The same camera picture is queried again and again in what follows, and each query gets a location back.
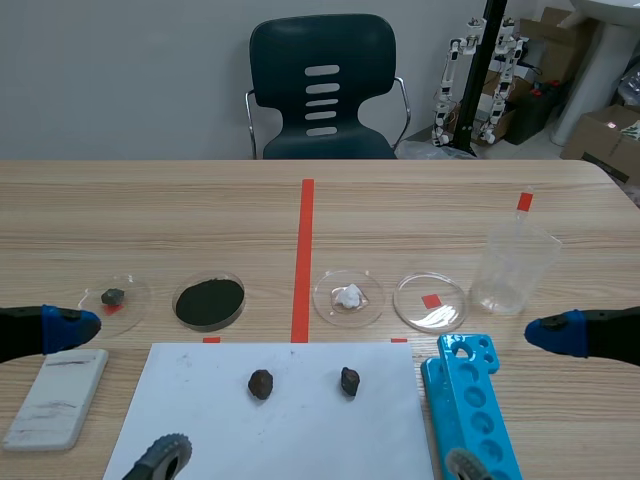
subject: white sink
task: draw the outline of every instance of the white sink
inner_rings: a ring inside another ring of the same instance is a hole
[[[571,0],[576,10],[601,22],[640,27],[640,0]]]
[[[583,113],[606,107],[640,40],[640,0],[571,0],[576,10],[600,20],[589,64],[556,123],[551,140],[565,145]]]

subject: black pole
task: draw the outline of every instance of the black pole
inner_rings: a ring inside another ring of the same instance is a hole
[[[456,131],[453,134],[451,146],[472,155],[475,155],[471,148],[473,120],[476,117],[480,95],[482,95],[482,87],[489,70],[489,64],[493,58],[493,51],[496,47],[496,40],[506,7],[507,0],[487,0],[483,15],[487,25],[482,37],[482,45],[478,47],[471,61],[467,85],[464,87],[464,95],[462,102],[460,102],[460,114],[456,122]]]

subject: petri dish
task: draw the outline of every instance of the petri dish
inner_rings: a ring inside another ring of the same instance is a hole
[[[124,292],[120,305],[105,305],[102,294],[111,288]],[[151,289],[139,277],[129,274],[107,277],[94,287],[87,288],[78,308],[95,313],[102,321],[96,338],[111,338],[133,328],[146,317],[151,306]]]
[[[173,313],[180,323],[198,332],[228,327],[242,314],[246,302],[242,281],[233,273],[200,272],[185,280],[173,295]]]
[[[351,284],[360,289],[360,304],[346,308],[337,303],[337,297]],[[313,290],[313,305],[329,323],[340,327],[363,327],[375,322],[382,314],[384,289],[369,271],[328,271]]]
[[[439,334],[455,330],[464,322],[467,297],[449,277],[433,272],[412,273],[396,286],[393,308],[416,330]]]

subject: plastic beaker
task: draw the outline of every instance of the plastic beaker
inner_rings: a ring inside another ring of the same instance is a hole
[[[515,314],[527,304],[562,243],[528,222],[492,230],[471,284],[471,299],[492,313]]]

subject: white wall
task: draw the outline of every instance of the white wall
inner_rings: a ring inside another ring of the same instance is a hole
[[[481,0],[3,0],[0,3],[0,158],[249,158],[244,92],[248,40],[268,19],[374,13],[393,27],[397,74],[414,112],[432,123],[448,39]],[[511,0],[531,17],[536,4]],[[458,85],[465,82],[460,71]],[[362,121],[395,140],[397,87],[367,102]],[[256,107],[261,146],[279,114]]]

